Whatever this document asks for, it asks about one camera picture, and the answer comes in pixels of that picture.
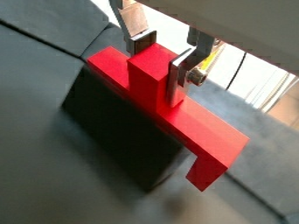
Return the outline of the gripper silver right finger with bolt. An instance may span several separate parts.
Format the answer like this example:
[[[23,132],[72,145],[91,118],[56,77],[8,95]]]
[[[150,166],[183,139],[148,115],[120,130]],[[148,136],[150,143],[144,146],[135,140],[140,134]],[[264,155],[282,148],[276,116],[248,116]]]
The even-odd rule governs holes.
[[[183,101],[190,85],[200,86],[207,79],[199,64],[211,55],[214,41],[212,36],[190,27],[187,43],[192,48],[188,48],[168,64],[166,99],[171,107]]]

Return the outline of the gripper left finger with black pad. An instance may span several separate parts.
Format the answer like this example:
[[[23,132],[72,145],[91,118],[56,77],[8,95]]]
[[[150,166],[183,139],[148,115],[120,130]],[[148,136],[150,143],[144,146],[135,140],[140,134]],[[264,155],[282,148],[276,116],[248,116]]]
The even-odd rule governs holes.
[[[156,31],[150,29],[143,5],[136,0],[108,0],[124,33],[126,50],[139,54],[156,42]]]

